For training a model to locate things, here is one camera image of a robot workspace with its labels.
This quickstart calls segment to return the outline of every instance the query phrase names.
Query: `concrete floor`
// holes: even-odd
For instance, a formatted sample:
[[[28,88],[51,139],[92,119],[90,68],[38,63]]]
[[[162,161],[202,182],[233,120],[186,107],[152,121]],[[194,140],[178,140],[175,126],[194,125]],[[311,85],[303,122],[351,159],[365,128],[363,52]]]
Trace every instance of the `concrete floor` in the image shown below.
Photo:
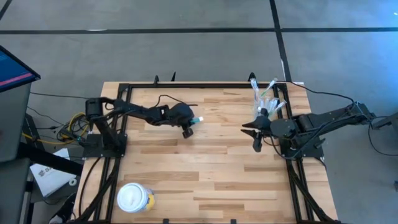
[[[396,0],[276,0],[282,28],[397,27]],[[13,0],[1,30],[273,27],[268,1]],[[398,32],[284,33],[293,81],[348,95],[378,116],[398,111]],[[283,79],[275,34],[0,35],[0,44],[41,74],[32,91],[98,96],[105,81]],[[348,105],[309,93],[313,112]],[[66,121],[76,99],[31,95],[29,106]],[[53,125],[31,113],[37,126]],[[373,132],[380,151],[398,154],[390,128]],[[324,152],[338,216],[346,223],[398,223],[398,157],[377,154],[367,127],[327,134]],[[56,210],[35,208],[34,223]]]

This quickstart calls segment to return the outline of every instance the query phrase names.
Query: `butcher block tabletop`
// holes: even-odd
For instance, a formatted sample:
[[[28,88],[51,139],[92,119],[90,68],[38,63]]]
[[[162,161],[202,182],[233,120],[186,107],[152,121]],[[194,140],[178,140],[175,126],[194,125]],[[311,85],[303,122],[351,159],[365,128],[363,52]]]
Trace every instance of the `butcher block tabletop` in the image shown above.
[[[104,83],[101,96],[116,98],[119,84]],[[293,114],[310,113],[305,90],[289,83],[287,87]],[[193,136],[184,139],[181,128],[127,119],[128,142],[116,194],[124,184],[137,182],[154,191],[156,203],[151,211],[127,213],[118,207],[115,197],[111,223],[162,223],[164,218],[170,223],[230,223],[231,219],[238,223],[295,223],[285,161],[267,144],[260,153],[255,152],[252,138],[240,131],[242,124],[254,119],[253,94],[251,88],[133,88],[131,103],[151,107],[159,95],[170,95],[197,104],[192,110],[204,120],[192,126]],[[159,105],[176,103],[162,97]],[[85,161],[75,214],[83,180],[95,160]],[[103,161],[88,178],[82,210],[98,192]],[[325,167],[311,158],[303,164],[310,193],[327,215],[337,219]],[[306,219],[303,198],[298,194]],[[107,204],[108,193],[103,199],[102,219]]]

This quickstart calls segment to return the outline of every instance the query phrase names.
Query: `monitor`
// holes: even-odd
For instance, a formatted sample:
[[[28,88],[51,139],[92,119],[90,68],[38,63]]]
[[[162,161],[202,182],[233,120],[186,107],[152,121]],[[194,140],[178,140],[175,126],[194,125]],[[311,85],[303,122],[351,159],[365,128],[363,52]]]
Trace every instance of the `monitor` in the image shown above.
[[[39,79],[39,74],[0,45],[0,93]]]

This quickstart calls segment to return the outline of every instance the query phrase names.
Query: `cable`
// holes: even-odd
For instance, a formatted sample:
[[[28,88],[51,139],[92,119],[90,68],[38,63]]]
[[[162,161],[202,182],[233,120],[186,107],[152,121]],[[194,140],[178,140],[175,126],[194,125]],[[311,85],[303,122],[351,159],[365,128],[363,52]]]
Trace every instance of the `cable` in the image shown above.
[[[280,157],[282,157],[282,158],[284,158],[284,159],[287,159],[287,160],[294,160],[294,159],[287,158],[287,157],[283,156],[283,155],[278,151],[278,149],[276,148],[276,145],[274,144],[274,140],[273,140],[272,138],[271,138],[271,142],[272,142],[272,146],[274,147],[274,150],[275,150],[276,154],[278,154],[278,156],[280,156]]]
[[[75,220],[76,219],[76,215],[75,215],[75,213],[72,211],[72,215],[73,215],[73,219]]]
[[[386,117],[387,117],[387,116],[378,116],[378,117],[375,117],[375,118],[373,118],[373,119],[371,120],[371,122],[369,123],[369,127],[368,127],[369,142],[371,143],[372,148],[373,148],[376,152],[378,152],[379,154],[382,154],[382,155],[385,155],[385,156],[398,156],[398,154],[387,154],[387,153],[378,151],[378,150],[376,149],[376,147],[374,147],[374,144],[373,144],[373,142],[372,142],[372,138],[371,138],[371,127],[373,128],[372,121],[373,121],[374,119],[377,119],[377,118],[386,118]]]
[[[266,143],[269,146],[273,146],[273,144],[266,142],[265,138],[262,138],[262,141],[264,141],[264,143]]]
[[[320,158],[315,157],[315,159],[318,160],[320,163],[322,163],[322,165],[325,167],[325,170],[328,170],[326,164]]]
[[[87,98],[87,97],[82,97],[82,96],[54,95],[54,94],[35,93],[35,92],[31,92],[30,94],[35,94],[35,95],[40,95],[40,96],[63,97],[63,98],[78,98],[78,99],[84,99],[84,100],[88,100],[88,99],[89,99],[89,98]]]
[[[184,101],[178,100],[178,99],[176,99],[176,98],[174,98],[174,97],[172,97],[172,96],[169,96],[169,95],[167,95],[167,94],[162,94],[162,95],[159,95],[159,98],[157,99],[157,103],[155,104],[155,106],[153,106],[153,108],[156,107],[157,105],[159,105],[159,103],[160,103],[160,98],[161,98],[162,96],[166,96],[166,97],[169,97],[170,99],[173,99],[173,100],[175,100],[175,101],[177,101],[177,102],[186,104]]]
[[[88,173],[87,173],[87,176],[86,176],[86,179],[85,179],[85,181],[84,181],[84,183],[83,183],[83,187],[81,188],[80,200],[79,200],[79,217],[81,216],[81,201],[82,201],[82,199],[83,199],[83,192],[85,191],[85,187],[86,187],[86,184],[87,184],[87,180],[88,180],[88,178],[89,178],[91,172],[93,171],[94,166],[97,164],[98,161],[100,161],[100,159],[101,159],[100,157],[97,158],[97,160],[95,160],[94,164],[93,164],[93,165],[91,166],[91,168],[89,169],[89,171],[88,171]]]
[[[85,118],[85,114],[82,112],[73,115],[72,119],[69,122],[67,122],[66,124],[62,124],[63,125],[62,129],[68,129],[69,132],[71,132],[72,134],[75,134],[75,132],[80,131],[80,129],[83,128],[80,126],[80,128],[78,130],[73,129],[74,126],[76,125],[76,122],[80,121],[82,118]],[[79,134],[79,136],[84,135],[87,131],[87,128],[88,128],[88,124],[85,124],[83,131]],[[32,136],[30,136],[28,134],[22,133],[22,135],[25,138],[34,139]],[[46,143],[46,144],[53,144],[53,145],[66,145],[66,144],[71,144],[72,142],[75,141],[75,139],[72,139],[68,136],[64,136],[64,135],[60,134],[60,131],[57,133],[56,140],[58,140],[59,142],[52,142],[52,141],[46,141],[43,139],[37,139],[37,141],[39,141],[39,142]]]
[[[43,200],[44,203],[46,203],[47,205],[56,205],[58,203],[60,203],[62,201],[63,198],[58,199],[56,202],[54,203],[50,203],[50,202],[46,202],[46,200]]]
[[[44,114],[40,114],[39,112],[37,112],[37,110],[35,110],[35,109],[33,109],[33,108],[29,107],[29,106],[27,106],[27,107],[28,107],[29,109],[31,109],[32,111],[35,111],[35,113],[37,113],[38,115],[43,116],[43,117],[46,117],[46,118],[50,118],[52,121],[54,121],[54,122],[56,122],[56,123],[58,123],[58,124],[63,125],[63,123],[61,123],[61,122],[59,122],[59,121],[57,121],[57,120],[55,120],[55,119],[52,119],[50,116],[44,115]]]
[[[54,129],[57,129],[59,127],[62,127],[62,125],[60,125],[60,126],[51,126],[51,127],[48,127],[48,128],[36,128],[36,129],[37,130],[46,130],[46,129],[54,130]]]
[[[311,89],[309,89],[309,88],[307,88],[307,87],[305,87],[305,86],[296,84],[296,83],[294,83],[294,82],[289,82],[289,81],[278,81],[278,82],[282,82],[282,83],[291,83],[291,84],[293,84],[293,85],[295,85],[295,86],[299,86],[299,87],[301,87],[301,88],[304,88],[304,89],[306,89],[306,90],[308,90],[308,91],[310,91],[310,92],[312,92],[312,93],[325,94],[325,95],[331,95],[331,96],[339,96],[339,97],[342,97],[342,98],[346,98],[347,100],[351,100],[352,103],[355,103],[355,101],[354,101],[352,98],[350,98],[350,97],[348,97],[348,96],[341,95],[341,94],[313,91],[313,90],[311,90]]]
[[[59,140],[56,139],[56,138],[53,138],[53,137],[50,137],[50,136],[46,136],[46,135],[44,135],[44,134],[40,134],[39,136],[40,136],[40,137],[45,137],[45,138],[49,138],[49,139],[53,139],[53,140],[59,141]],[[72,145],[74,145],[74,146],[80,146],[79,144],[74,144],[74,143],[69,143],[69,144],[72,144]]]
[[[30,136],[30,135],[28,135],[28,134],[22,133],[22,135],[23,135],[25,138],[33,139],[33,137]],[[59,145],[65,145],[65,144],[70,144],[70,143],[74,142],[75,140],[68,141],[68,142],[52,142],[52,141],[46,141],[46,140],[38,139],[37,141],[42,142],[42,143],[46,143],[46,144],[55,144],[55,145],[59,144]]]

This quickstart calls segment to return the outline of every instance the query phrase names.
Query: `cup lid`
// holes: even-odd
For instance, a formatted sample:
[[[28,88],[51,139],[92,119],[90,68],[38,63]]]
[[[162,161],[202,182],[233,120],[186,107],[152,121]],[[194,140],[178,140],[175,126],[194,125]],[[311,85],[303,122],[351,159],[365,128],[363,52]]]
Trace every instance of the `cup lid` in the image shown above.
[[[118,205],[125,212],[137,212],[145,206],[148,196],[143,187],[136,183],[123,186],[118,193]]]

